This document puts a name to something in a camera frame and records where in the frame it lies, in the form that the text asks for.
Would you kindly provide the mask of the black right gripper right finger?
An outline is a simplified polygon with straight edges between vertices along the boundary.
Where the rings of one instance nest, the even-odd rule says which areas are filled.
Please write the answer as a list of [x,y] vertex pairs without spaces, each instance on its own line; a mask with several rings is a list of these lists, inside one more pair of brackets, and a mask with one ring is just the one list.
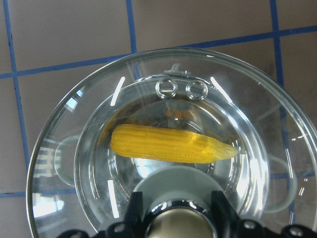
[[315,238],[317,233],[302,225],[287,225],[278,233],[252,219],[242,219],[222,191],[211,192],[211,214],[217,238]]

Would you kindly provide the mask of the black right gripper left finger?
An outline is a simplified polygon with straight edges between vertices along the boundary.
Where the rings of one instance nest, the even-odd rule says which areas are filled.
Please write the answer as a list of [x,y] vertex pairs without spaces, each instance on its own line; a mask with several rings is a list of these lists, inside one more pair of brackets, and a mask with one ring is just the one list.
[[143,238],[144,225],[141,219],[143,213],[143,194],[133,192],[123,221],[109,225],[105,230],[97,232],[93,238]]

